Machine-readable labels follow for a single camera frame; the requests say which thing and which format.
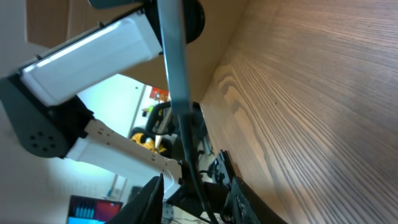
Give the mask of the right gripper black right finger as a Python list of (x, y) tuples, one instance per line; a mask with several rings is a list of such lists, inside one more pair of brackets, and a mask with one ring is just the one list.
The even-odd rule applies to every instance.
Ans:
[(232, 181), (229, 198), (233, 223), (287, 224), (239, 177)]

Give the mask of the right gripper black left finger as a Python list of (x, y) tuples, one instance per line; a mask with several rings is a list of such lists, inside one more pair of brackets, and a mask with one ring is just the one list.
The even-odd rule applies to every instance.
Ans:
[(164, 197), (163, 174), (153, 177), (120, 212), (106, 224), (161, 224)]

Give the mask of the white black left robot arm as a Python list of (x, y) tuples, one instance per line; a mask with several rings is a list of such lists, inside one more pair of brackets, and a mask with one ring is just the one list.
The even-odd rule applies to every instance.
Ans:
[(204, 26), (199, 1), (145, 1), (2, 78), (1, 104), (21, 146), (38, 157), (84, 162), (142, 183), (161, 175), (163, 198), (171, 198), (182, 188), (182, 166), (111, 129), (101, 113), (116, 116), (111, 78), (163, 57), (168, 105), (190, 149), (192, 99), (185, 47)]

